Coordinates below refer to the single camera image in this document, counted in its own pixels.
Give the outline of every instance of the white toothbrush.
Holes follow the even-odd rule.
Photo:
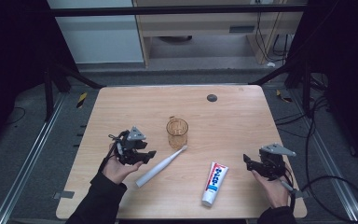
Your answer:
[[[143,186],[147,181],[149,181],[153,176],[158,174],[160,171],[162,171],[165,167],[168,166],[168,164],[175,159],[182,151],[186,150],[187,146],[183,146],[181,149],[179,149],[177,152],[173,153],[170,157],[167,159],[161,161],[159,164],[157,164],[155,167],[153,167],[151,170],[149,170],[146,174],[141,176],[135,183],[140,188]]]

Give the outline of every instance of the glass cup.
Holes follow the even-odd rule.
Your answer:
[[[187,144],[188,125],[183,119],[170,117],[167,124],[168,142],[173,149],[180,149]]]

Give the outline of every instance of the hand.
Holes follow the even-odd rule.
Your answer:
[[[121,164],[120,161],[118,161],[117,156],[113,156],[109,159],[109,161],[103,168],[103,174],[113,183],[119,185],[121,184],[121,182],[123,182],[127,175],[137,171],[142,164],[144,164],[142,161],[138,161],[133,164],[133,166],[126,166]]]
[[[288,205],[289,190],[282,185],[280,179],[268,181],[267,178],[260,175],[255,170],[252,171],[252,174],[266,192],[268,201],[272,208]]]

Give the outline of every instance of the table top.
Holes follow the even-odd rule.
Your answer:
[[[208,101],[209,94],[217,96],[217,101]],[[139,177],[175,152],[166,131],[171,116],[188,123],[188,149],[138,188]],[[245,153],[259,161],[262,146],[282,144],[259,86],[111,87],[99,92],[65,186],[75,195],[60,199],[58,218],[71,216],[86,196],[112,143],[108,134],[118,135],[132,126],[146,135],[148,145],[139,151],[156,150],[157,154],[124,180],[128,190],[117,218],[253,218],[269,207],[242,160]],[[206,207],[201,199],[212,161],[229,169],[213,206]],[[294,214],[307,214],[302,199],[296,200]]]

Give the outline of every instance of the toothpaste label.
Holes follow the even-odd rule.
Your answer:
[[[214,191],[217,191],[218,187],[216,185],[219,182],[221,173],[223,172],[222,169],[226,169],[226,166],[218,164],[218,163],[214,164],[212,171],[211,171],[211,175],[209,176],[209,179],[208,179],[208,185],[205,190],[212,189]]]

